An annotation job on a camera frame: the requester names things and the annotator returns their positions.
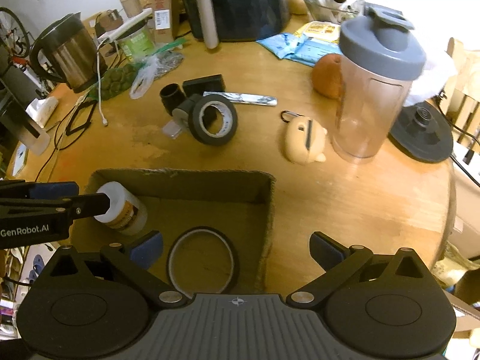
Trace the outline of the white plastic bottle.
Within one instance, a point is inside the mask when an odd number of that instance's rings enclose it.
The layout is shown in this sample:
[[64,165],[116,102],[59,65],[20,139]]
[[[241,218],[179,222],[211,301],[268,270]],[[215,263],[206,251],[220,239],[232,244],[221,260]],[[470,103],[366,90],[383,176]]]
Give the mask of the white plastic bottle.
[[106,194],[110,199],[107,212],[95,215],[98,222],[126,236],[134,236],[143,230],[148,217],[146,206],[121,183],[110,181],[97,193]]

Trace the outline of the black tape roll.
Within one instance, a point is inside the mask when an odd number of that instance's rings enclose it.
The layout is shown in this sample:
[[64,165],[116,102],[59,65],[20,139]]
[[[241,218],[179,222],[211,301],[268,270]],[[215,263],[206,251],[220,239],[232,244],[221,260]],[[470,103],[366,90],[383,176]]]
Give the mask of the black tape roll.
[[192,136],[209,146],[229,143],[238,127],[238,114],[233,104],[225,97],[210,94],[193,101],[188,118]]
[[215,228],[191,228],[168,251],[168,280],[189,299],[198,293],[227,293],[238,282],[239,267],[233,243]]

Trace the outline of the black cylindrical mount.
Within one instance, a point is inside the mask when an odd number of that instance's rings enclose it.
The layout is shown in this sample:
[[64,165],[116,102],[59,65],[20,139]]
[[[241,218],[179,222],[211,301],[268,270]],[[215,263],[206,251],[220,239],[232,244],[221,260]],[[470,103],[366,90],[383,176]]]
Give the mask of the black cylindrical mount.
[[194,127],[194,107],[202,99],[201,95],[187,97],[178,84],[169,84],[160,90],[160,98],[177,125],[187,129]]

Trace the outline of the black rectangular block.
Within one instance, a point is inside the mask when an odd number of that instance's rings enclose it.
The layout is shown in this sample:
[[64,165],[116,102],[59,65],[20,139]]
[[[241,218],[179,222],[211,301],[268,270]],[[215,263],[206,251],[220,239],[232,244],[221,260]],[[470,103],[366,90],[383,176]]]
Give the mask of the black rectangular block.
[[224,92],[225,83],[222,74],[216,74],[185,80],[182,88],[185,96],[189,98],[194,94],[203,95],[205,92]]

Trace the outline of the marbled grey bar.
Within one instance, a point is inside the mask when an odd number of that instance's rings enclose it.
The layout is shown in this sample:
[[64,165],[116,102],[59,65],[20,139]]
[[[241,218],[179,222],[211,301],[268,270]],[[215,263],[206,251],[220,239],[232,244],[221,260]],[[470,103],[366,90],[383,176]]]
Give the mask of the marbled grey bar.
[[258,94],[239,94],[231,92],[206,91],[203,93],[203,95],[219,95],[223,98],[228,99],[230,102],[237,104],[249,104],[266,107],[275,107],[276,105],[278,105],[278,100],[275,97]]

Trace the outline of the green bag of discs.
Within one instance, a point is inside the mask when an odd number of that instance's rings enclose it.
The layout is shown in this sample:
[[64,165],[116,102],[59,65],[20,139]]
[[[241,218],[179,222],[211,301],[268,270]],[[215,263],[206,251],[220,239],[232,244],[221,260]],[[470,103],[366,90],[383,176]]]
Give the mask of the green bag of discs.
[[125,92],[134,82],[138,69],[139,64],[128,63],[125,66],[108,70],[100,80],[101,90],[98,90],[98,83],[96,83],[87,97],[98,100],[98,95],[101,94],[102,100],[108,100]]

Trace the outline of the orange fruit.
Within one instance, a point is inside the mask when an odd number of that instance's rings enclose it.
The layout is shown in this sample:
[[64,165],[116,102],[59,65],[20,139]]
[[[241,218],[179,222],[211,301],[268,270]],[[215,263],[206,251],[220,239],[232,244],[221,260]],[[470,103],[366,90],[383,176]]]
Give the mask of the orange fruit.
[[312,87],[320,95],[338,100],[342,95],[341,56],[322,56],[312,69]]

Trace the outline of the clear plastic bag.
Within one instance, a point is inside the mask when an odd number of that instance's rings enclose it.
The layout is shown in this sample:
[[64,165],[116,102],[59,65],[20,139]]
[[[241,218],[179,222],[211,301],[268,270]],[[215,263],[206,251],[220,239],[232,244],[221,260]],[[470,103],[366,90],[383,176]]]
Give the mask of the clear plastic bag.
[[137,75],[130,87],[129,96],[133,100],[143,97],[153,82],[163,73],[163,65],[157,55],[145,58],[139,65]]

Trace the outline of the green canister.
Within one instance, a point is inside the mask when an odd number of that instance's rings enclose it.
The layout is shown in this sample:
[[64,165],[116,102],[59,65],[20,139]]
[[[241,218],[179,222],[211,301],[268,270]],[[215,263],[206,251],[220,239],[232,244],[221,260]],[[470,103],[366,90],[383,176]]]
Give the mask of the green canister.
[[116,41],[128,61],[139,61],[155,52],[155,42],[146,24],[139,24]]

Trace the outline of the paper cup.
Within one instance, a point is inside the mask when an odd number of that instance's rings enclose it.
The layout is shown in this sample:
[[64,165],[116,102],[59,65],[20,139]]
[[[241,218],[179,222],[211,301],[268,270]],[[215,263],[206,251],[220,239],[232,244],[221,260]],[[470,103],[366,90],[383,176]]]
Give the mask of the paper cup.
[[120,0],[120,3],[128,18],[133,18],[143,12],[140,0]]

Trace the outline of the yellow wipes pack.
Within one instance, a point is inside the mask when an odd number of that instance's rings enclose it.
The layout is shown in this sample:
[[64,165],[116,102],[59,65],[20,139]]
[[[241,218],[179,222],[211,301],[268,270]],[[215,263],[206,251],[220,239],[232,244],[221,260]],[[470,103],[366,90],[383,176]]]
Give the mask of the yellow wipes pack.
[[316,41],[338,44],[340,28],[341,26],[339,24],[312,21],[297,29],[294,35],[298,38],[305,36]]

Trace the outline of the long cardboard box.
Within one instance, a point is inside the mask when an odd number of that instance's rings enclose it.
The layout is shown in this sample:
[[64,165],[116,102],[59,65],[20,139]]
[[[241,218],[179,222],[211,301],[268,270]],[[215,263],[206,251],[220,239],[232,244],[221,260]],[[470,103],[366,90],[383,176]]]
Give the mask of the long cardboard box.
[[179,26],[179,1],[151,0],[156,43],[170,43],[175,39]]

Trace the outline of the glass bowl with items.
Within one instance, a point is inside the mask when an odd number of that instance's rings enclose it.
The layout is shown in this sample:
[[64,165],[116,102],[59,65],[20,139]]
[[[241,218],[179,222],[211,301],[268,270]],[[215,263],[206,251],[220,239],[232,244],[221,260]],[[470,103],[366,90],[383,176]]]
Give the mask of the glass bowl with items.
[[315,21],[341,24],[361,15],[366,0],[303,0]]

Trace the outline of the black air fryer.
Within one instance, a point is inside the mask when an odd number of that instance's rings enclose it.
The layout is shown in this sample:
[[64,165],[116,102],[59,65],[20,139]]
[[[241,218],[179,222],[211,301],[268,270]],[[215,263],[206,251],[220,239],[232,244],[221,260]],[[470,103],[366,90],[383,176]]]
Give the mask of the black air fryer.
[[[197,0],[182,0],[193,36],[203,39]],[[287,0],[211,0],[220,41],[256,41],[281,33],[290,20]]]

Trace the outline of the black frame piece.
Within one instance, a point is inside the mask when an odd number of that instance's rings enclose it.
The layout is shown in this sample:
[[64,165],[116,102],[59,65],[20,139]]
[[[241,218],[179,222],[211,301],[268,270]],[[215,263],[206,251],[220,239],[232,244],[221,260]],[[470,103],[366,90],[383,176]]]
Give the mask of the black frame piece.
[[78,108],[73,111],[72,118],[67,123],[66,135],[83,133],[92,123],[93,113],[98,104],[96,99],[87,97]]

